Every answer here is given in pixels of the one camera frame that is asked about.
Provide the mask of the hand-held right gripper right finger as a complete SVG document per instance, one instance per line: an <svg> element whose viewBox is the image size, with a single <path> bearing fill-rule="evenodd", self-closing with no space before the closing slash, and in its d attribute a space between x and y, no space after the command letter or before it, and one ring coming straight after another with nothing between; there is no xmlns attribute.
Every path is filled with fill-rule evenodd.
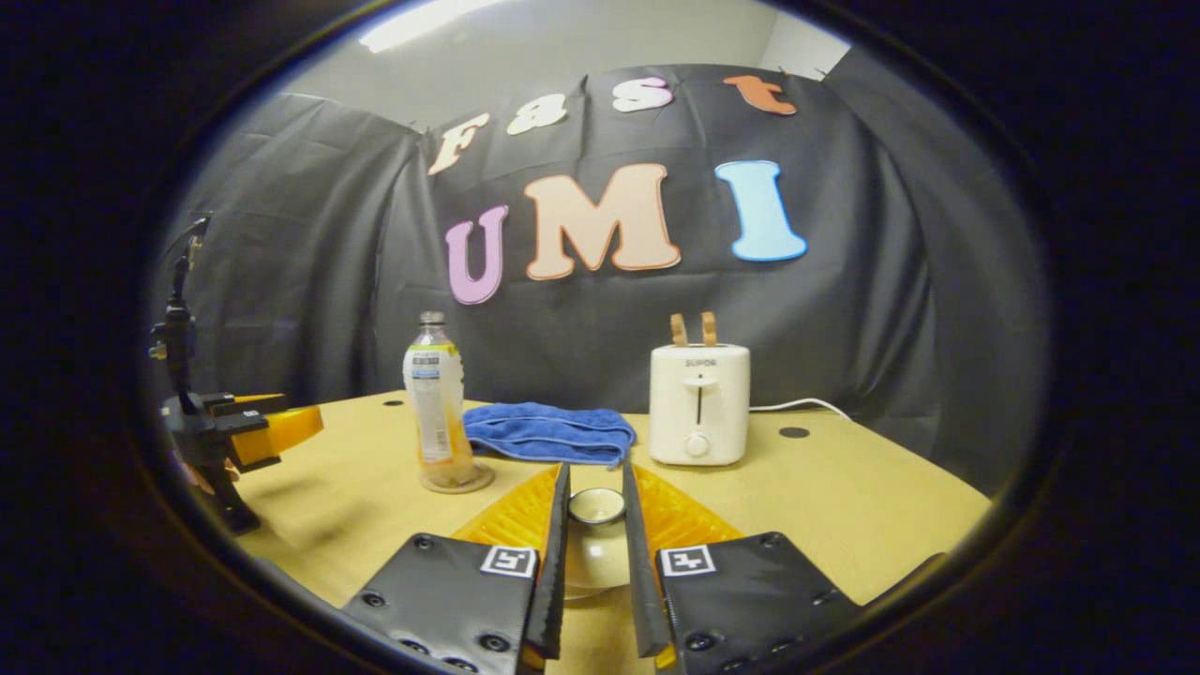
<svg viewBox="0 0 1200 675"><path fill-rule="evenodd" d="M764 674L863 613L787 534L742 534L680 488L622 468L638 655L659 674Z"/></svg>

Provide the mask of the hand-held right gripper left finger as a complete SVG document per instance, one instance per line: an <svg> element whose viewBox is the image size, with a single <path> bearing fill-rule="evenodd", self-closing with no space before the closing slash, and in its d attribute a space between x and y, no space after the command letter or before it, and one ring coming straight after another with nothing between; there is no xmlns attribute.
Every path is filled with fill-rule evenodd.
<svg viewBox="0 0 1200 675"><path fill-rule="evenodd" d="M450 673L544 673L562 653L570 486L557 464L454 534L412 534L343 613Z"/></svg>

